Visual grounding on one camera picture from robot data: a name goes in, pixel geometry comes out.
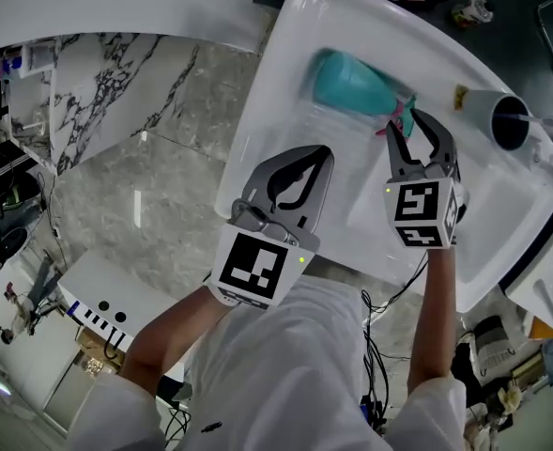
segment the sink basin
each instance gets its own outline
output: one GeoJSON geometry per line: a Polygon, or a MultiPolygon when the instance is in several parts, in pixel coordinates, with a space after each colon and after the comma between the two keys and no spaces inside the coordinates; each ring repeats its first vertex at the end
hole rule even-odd
{"type": "MultiPolygon", "coordinates": [[[[365,119],[311,99],[315,60],[330,49],[349,52],[411,89],[416,106],[452,133],[470,192],[456,228],[457,310],[470,310],[532,243],[553,211],[553,195],[453,109],[458,84],[510,89],[457,42],[386,0],[284,2],[238,124],[216,211],[229,217],[260,162],[288,148],[327,145],[335,164],[316,230],[318,253],[396,285],[414,273],[423,251],[402,247],[385,214],[386,138],[375,136],[365,119]]],[[[540,126],[531,125],[530,133],[553,154],[540,126]]],[[[427,162],[431,147],[418,127],[407,144],[427,162]]],[[[424,279],[411,289],[421,292],[424,279]]]]}

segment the floor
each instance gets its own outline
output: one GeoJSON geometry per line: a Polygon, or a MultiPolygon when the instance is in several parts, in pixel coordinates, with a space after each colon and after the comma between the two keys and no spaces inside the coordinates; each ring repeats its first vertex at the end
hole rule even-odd
{"type": "MultiPolygon", "coordinates": [[[[53,189],[52,221],[68,265],[95,249],[178,299],[199,286],[212,265],[223,224],[213,203],[258,62],[254,54],[201,44],[178,116],[81,163],[57,178],[54,189],[53,178],[44,175],[46,194],[53,189]],[[134,218],[138,193],[140,222],[134,218]]],[[[46,219],[30,247],[63,260],[46,219]]],[[[312,273],[365,288],[374,304],[383,304],[398,290],[319,257],[312,273]]],[[[416,294],[403,295],[373,327],[385,356],[390,418],[406,400],[408,358],[421,302],[416,294]]],[[[458,335],[463,332],[458,317],[458,335]]],[[[381,378],[376,389],[384,398],[381,378]]]]}

